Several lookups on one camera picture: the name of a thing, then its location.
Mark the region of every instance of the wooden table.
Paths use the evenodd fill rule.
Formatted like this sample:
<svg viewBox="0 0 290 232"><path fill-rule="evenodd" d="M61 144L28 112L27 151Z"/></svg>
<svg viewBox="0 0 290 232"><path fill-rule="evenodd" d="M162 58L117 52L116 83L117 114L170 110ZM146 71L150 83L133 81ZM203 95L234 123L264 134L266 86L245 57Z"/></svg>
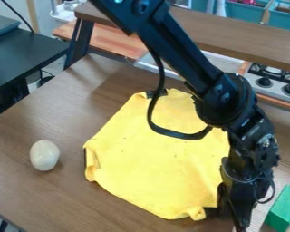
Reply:
<svg viewBox="0 0 290 232"><path fill-rule="evenodd" d="M231 231L213 218L165 220L114 197L84 178L82 145L133 93L156 88L158 75L97 55L86 56L0 115L0 215L26 231ZM184 89L168 80L168 87ZM276 126L282 161L277 194L290 184L290 112L261 104ZM50 140L62 152L49 172L35 170L29 150ZM257 231L273 201L254 210Z"/></svg>
<svg viewBox="0 0 290 232"><path fill-rule="evenodd" d="M75 22L54 29L53 35L70 41ZM129 37L120 29L103 24L95 24L89 46L95 51L126 57L133 63L148 51L137 35Z"/></svg>
<svg viewBox="0 0 290 232"><path fill-rule="evenodd" d="M290 71L290 31L172 7L171 14L202 50ZM91 3L75 9L78 18L115 26Z"/></svg>

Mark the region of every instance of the yellow fabric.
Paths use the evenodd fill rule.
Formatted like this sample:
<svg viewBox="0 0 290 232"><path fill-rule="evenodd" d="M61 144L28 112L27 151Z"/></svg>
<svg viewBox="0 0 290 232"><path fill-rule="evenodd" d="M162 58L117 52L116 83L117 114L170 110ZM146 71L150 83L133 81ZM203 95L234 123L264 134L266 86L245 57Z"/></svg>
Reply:
<svg viewBox="0 0 290 232"><path fill-rule="evenodd" d="M201 220L203 207L217 206L227 134L214 129L203 140L179 140L155 133L146 120L149 102L145 93L134 94L85 143L85 177L161 218ZM206 126L191 95L174 89L159 98L153 121L186 133Z"/></svg>

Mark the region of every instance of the wooden ball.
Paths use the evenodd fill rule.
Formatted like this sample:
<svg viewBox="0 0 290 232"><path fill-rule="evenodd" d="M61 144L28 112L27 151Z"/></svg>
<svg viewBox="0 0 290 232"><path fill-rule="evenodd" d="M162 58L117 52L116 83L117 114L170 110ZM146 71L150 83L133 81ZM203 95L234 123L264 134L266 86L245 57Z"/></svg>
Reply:
<svg viewBox="0 0 290 232"><path fill-rule="evenodd" d="M30 149L30 161L40 171L53 169L59 156L58 147L48 140L39 140Z"/></svg>

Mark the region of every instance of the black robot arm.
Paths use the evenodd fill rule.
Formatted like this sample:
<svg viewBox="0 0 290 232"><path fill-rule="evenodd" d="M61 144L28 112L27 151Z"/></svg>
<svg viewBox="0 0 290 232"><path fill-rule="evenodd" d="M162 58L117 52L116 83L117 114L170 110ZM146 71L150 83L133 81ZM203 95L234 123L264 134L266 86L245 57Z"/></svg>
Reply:
<svg viewBox="0 0 290 232"><path fill-rule="evenodd" d="M139 36L159 66L161 77L164 71L160 57L185 79L194 96L198 116L208 125L200 133L185 135L163 130L149 116L153 130L191 140L203 138L211 127L228 132L231 148L220 168L223 182L218 188L218 209L229 208L237 230L245 230L249 227L253 206L268 201L260 199L270 186L274 195L272 167L279 161L274 127L256 105L256 95L249 83L212 65L171 16L165 0L91 2L127 35Z"/></svg>

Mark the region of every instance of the black cable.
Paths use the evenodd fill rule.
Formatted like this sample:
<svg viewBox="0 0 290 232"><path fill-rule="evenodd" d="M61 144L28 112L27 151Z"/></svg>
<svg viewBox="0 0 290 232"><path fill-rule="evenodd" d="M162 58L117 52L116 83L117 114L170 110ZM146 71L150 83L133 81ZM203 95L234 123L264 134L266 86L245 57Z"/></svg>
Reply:
<svg viewBox="0 0 290 232"><path fill-rule="evenodd" d="M174 131L174 130L161 128L160 126L156 125L152 121L152 113L155 109L158 98L161 96L161 94L163 93L163 90L164 90L165 73L164 73L163 63L162 63L159 55L155 51L150 49L149 47L148 47L148 49L149 49L153 59L155 60L157 66L159 68L159 76L160 76L157 90L154 92L152 100L150 101L150 106L147 110L147 121L148 121L149 126L151 127L151 129L153 131L155 131L159 134L167 135L167 136L177 138L177 139L183 139L183 140L201 140L201 139L203 139L213 129L211 126L207 126L204 130L201 130L197 133L186 134L186 133L181 133L181 132Z"/></svg>
<svg viewBox="0 0 290 232"><path fill-rule="evenodd" d="M42 70L42 72L47 73L47 74L51 75L52 77L54 77L54 75L51 72L48 72L46 70Z"/></svg>
<svg viewBox="0 0 290 232"><path fill-rule="evenodd" d="M38 72L40 73L40 80L42 80L43 79L42 69L39 69Z"/></svg>
<svg viewBox="0 0 290 232"><path fill-rule="evenodd" d="M254 198L255 198L255 201L256 201L257 203L259 203L259 204L266 204L267 202L271 201L271 200L274 198L274 196L276 195L276 184L275 184L275 182L274 182L273 179L272 179L271 177L269 177L265 172L264 172L264 175L265 175L265 177L266 177L266 180L270 183L270 186L271 186L271 188L272 188L272 195L271 195L271 197L269 197L268 199L265 199L265 200L259 200L259 199L257 198L257 195L256 195L256 192L257 192L257 185L255 184L255 186L254 186L254 190L253 190L253 192L254 192Z"/></svg>
<svg viewBox="0 0 290 232"><path fill-rule="evenodd" d="M18 17L21 18L22 21L24 21L24 23L27 25L27 27L29 27L30 31L32 33L34 33L34 29L31 27L31 25L29 25L29 23L11 6L9 5L5 0L1 0L2 3L4 3L12 12L14 12Z"/></svg>

